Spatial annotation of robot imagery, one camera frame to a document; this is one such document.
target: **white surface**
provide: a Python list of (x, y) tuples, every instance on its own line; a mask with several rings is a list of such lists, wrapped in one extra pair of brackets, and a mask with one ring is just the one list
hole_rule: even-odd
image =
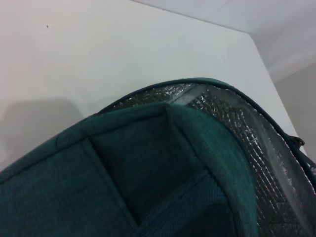
[(316, 62), (315, 0), (137, 0), (251, 35), (278, 81)]
[(125, 94), (180, 78), (230, 83), (296, 135), (245, 33), (128, 0), (1, 1), (0, 11), (0, 169)]
[(316, 162), (316, 64), (276, 83), (276, 88), (291, 117), (304, 148)]

